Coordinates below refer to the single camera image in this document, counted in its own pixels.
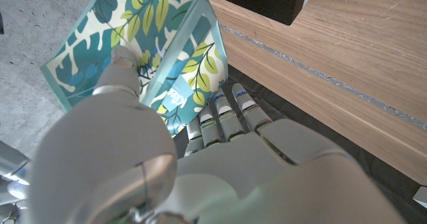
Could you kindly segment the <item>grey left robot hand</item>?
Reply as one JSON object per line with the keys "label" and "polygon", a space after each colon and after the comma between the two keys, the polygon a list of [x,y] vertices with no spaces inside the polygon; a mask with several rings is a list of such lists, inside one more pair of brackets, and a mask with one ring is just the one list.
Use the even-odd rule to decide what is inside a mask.
{"label": "grey left robot hand", "polygon": [[137,100],[126,47],[93,94],[42,139],[24,223],[403,223],[356,160],[289,119],[272,121],[244,88],[203,111],[183,158],[161,117]]}

